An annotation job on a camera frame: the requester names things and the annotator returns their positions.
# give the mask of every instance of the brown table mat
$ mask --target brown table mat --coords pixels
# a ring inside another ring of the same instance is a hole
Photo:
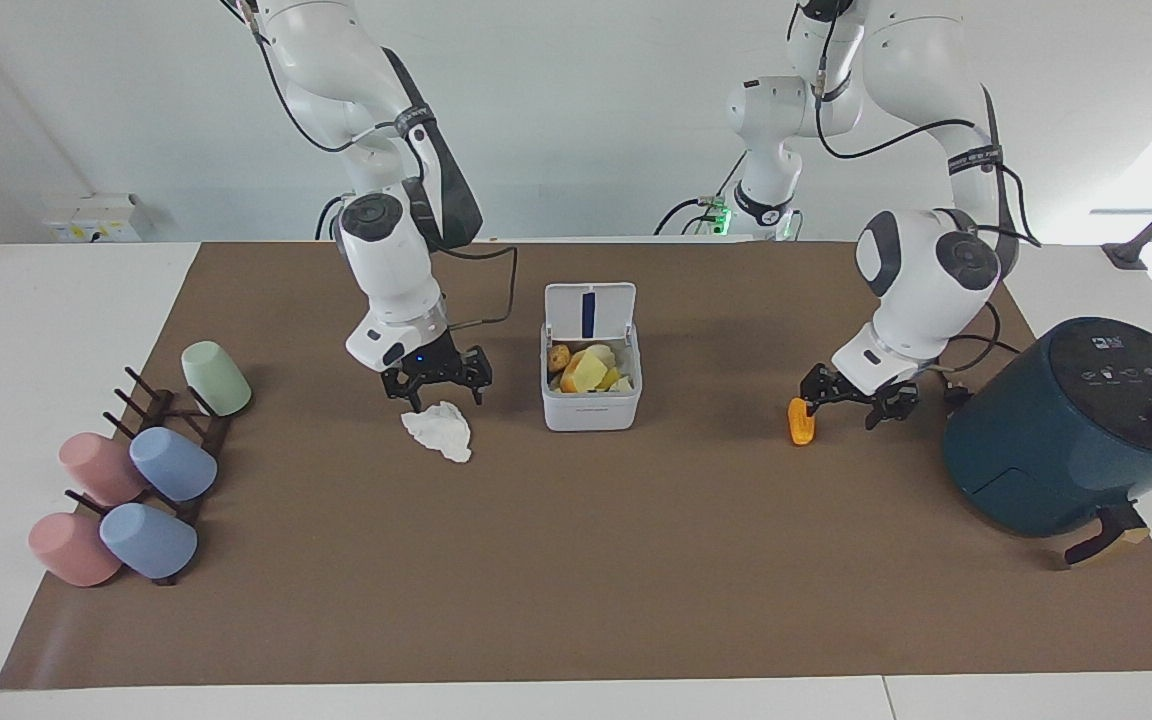
[[[365,301],[334,247],[203,247],[146,377],[183,388],[180,351],[211,338],[256,396],[196,566],[177,588],[48,576],[0,688],[1152,670],[1152,544],[1060,573],[1074,538],[986,523],[942,469],[933,382],[905,423],[867,433],[835,406],[817,444],[787,442],[801,377],[877,305],[851,253],[522,247],[513,319],[460,336],[495,369],[485,406],[424,393],[470,419],[454,465],[344,353]],[[453,319],[503,304],[505,260],[435,273]],[[548,432],[544,286],[627,279],[635,427]],[[996,304],[1005,340],[1032,341]]]

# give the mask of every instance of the crumpled paper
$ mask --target crumpled paper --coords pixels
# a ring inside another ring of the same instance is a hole
[[[452,462],[470,461],[470,423],[460,407],[439,402],[424,414],[403,414],[403,427],[416,442],[441,452]]]

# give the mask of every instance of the white table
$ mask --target white table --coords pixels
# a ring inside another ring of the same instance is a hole
[[[56,448],[82,430],[108,433],[162,328],[197,245],[0,247],[0,666],[41,567],[24,537],[68,511]],[[1112,270],[1086,247],[1025,249],[1007,281],[1036,334],[1076,314],[1152,331],[1152,282]],[[1152,526],[1152,493],[1140,502]],[[228,687],[0,694],[0,717],[120,720],[198,717],[1152,717],[1152,673],[963,679],[783,679],[712,682]]]

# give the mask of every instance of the air fryer control panel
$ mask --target air fryer control panel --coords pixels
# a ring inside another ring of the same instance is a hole
[[[1056,382],[1090,420],[1152,450],[1152,334],[1117,320],[1067,323],[1052,338]]]

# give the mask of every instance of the container lid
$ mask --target container lid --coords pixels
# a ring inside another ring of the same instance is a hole
[[[558,340],[616,340],[634,324],[634,283],[550,285],[545,327]]]
[[[1152,334],[1117,320],[1079,318],[1051,332],[1052,373],[1079,414],[1152,452]]]

